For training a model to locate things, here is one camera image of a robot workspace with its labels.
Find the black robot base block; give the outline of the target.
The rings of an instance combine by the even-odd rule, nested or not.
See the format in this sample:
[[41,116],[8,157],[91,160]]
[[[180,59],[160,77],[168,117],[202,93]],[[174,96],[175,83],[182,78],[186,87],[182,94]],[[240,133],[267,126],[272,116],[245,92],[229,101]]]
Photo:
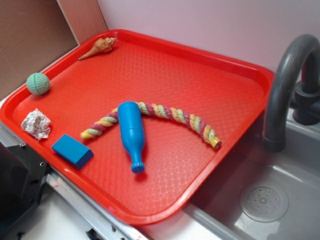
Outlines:
[[0,145],[0,238],[38,207],[48,164],[30,146]]

